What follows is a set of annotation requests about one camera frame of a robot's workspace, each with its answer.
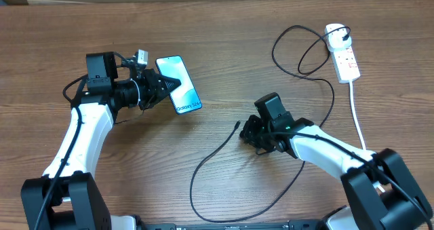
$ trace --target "blue phone screen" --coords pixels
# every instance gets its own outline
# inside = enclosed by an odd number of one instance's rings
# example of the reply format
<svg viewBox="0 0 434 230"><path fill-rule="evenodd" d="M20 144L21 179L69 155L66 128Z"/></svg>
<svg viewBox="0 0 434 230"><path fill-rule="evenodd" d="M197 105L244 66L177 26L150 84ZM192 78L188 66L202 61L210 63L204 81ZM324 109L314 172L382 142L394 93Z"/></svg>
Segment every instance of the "blue phone screen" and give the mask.
<svg viewBox="0 0 434 230"><path fill-rule="evenodd" d="M170 98L178 114L202 108L199 95L197 95L189 72L180 56L160 58L157 59L156 63L162 75L181 80L181 86L170 93Z"/></svg>

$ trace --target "wood grain tabletop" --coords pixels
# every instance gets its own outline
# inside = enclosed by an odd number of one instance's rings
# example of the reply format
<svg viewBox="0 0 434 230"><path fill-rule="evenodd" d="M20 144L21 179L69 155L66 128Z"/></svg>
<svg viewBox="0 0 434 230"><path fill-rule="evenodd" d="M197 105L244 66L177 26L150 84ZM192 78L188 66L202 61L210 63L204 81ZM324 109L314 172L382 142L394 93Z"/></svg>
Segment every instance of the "wood grain tabletop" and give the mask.
<svg viewBox="0 0 434 230"><path fill-rule="evenodd" d="M102 148L97 185L111 214L139 214L146 223L204 223L189 203L193 170L236 121L256 114L255 100L277 92L294 118L317 124L329 109L326 84L290 77L271 60L276 38L295 24L320 33L333 22L351 27L361 71L355 103L367 147L400 153L433 204L433 12L434 0L0 7L0 229L28 229L20 189L26 179L41 176L60 147L71 119L62 89L86 74L85 55L129 56L139 48L149 51L149 68L158 57L181 55L203 108L177 115L166 99L140 119L115 126ZM291 31L277 46L277 60L295 72L314 40L305 31ZM325 57L318 44L302 70ZM312 76L330 80L336 91L323 129L360 147L349 88L338 83L332 61ZM125 109L119 120L138 114ZM213 219L256 213L280 194L301 163L278 152L258 157L234 136L199 171L196 208ZM340 182L307 163L286 195L248 222L321 218L345 204Z"/></svg>

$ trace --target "white charger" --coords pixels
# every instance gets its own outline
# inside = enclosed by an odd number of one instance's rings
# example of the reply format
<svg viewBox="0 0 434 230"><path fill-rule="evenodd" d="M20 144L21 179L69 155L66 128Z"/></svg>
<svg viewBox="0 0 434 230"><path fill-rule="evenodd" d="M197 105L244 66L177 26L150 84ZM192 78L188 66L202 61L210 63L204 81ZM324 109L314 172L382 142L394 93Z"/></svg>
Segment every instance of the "white charger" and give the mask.
<svg viewBox="0 0 434 230"><path fill-rule="evenodd" d="M328 24L324 32L327 34L340 27L344 27L344 25L339 23ZM359 67L351 47L353 40L351 37L343 40L346 35L347 30L342 28L330 33L326 38L327 48L332 54L334 68L340 83L349 83L360 77Z"/></svg>

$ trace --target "power adapter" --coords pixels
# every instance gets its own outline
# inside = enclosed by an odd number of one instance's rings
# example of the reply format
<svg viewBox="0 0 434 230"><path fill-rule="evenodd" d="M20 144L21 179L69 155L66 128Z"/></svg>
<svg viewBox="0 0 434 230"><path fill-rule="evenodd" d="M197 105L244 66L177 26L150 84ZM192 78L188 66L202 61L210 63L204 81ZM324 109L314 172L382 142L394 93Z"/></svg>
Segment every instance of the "power adapter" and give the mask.
<svg viewBox="0 0 434 230"><path fill-rule="evenodd" d="M339 23L328 24L324 32L327 34L334 29L343 27ZM340 83L349 83L360 77L359 67L355 60L352 39L347 36L347 30L342 28L327 36L327 48L332 54L334 68Z"/></svg>

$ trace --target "phone screen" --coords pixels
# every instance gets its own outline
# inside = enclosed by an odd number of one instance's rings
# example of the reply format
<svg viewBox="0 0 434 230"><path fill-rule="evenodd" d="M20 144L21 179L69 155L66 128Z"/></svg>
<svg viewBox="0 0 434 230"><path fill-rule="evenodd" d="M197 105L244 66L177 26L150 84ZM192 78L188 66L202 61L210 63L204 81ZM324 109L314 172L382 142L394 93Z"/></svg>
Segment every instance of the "phone screen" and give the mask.
<svg viewBox="0 0 434 230"><path fill-rule="evenodd" d="M195 86L181 56L159 58L155 61L160 73L166 77L181 80L181 86L170 93L170 98L178 114L202 108Z"/></svg>

